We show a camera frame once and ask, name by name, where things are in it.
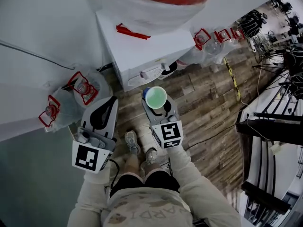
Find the person's right arm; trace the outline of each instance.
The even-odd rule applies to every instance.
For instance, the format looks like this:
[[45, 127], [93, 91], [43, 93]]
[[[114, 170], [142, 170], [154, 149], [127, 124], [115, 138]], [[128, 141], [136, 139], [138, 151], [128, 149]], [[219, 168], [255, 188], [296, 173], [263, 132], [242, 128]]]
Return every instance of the person's right arm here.
[[240, 227], [239, 214], [221, 192], [191, 162], [182, 147], [167, 149], [171, 169], [180, 184], [180, 196], [210, 227]]

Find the person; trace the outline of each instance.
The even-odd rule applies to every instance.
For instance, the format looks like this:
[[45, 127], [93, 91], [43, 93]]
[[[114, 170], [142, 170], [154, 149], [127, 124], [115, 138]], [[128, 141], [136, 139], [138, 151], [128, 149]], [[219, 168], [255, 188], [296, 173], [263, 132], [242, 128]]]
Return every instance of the person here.
[[125, 134], [130, 156], [124, 173], [105, 194], [102, 175], [84, 175], [78, 203], [68, 227], [240, 227], [239, 214], [191, 162], [182, 146], [168, 148], [173, 176], [149, 150], [145, 178], [139, 176], [141, 148], [134, 131]]

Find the white water cooler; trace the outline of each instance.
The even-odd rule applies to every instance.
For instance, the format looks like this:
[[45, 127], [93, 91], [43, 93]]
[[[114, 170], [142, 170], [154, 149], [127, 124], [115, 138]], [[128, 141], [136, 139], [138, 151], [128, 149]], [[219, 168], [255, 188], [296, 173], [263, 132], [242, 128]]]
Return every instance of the white water cooler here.
[[169, 65], [195, 46], [187, 30], [179, 29], [142, 39], [117, 32], [117, 25], [102, 10], [96, 15], [125, 92], [157, 79], [163, 70], [169, 70]]

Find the green cup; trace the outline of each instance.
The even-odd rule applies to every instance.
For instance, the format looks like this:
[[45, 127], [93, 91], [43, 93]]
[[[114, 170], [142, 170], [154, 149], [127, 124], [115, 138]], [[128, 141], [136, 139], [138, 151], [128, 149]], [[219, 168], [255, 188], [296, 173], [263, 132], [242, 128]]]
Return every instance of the green cup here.
[[167, 100], [166, 91], [162, 87], [151, 87], [145, 94], [145, 102], [152, 109], [162, 108]]

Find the hazard stripe tape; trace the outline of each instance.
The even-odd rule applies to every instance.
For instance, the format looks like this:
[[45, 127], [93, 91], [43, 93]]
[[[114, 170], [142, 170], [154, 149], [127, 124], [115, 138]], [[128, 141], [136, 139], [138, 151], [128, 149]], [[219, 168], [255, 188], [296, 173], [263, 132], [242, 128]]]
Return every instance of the hazard stripe tape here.
[[235, 77], [233, 76], [232, 68], [230, 67], [230, 65], [229, 65], [229, 63], [228, 63], [226, 57], [223, 58], [223, 61], [224, 61], [224, 64], [226, 65], [226, 67], [227, 67], [227, 69], [228, 69], [228, 71], [229, 71], [230, 76], [232, 77], [232, 81], [233, 81], [233, 84], [234, 84], [234, 86], [235, 86], [235, 88], [236, 88], [236, 90], [237, 90], [238, 97], [239, 97], [239, 99], [241, 99], [241, 93], [240, 93], [240, 90], [239, 90], [239, 88], [238, 88], [236, 79], [235, 79]]

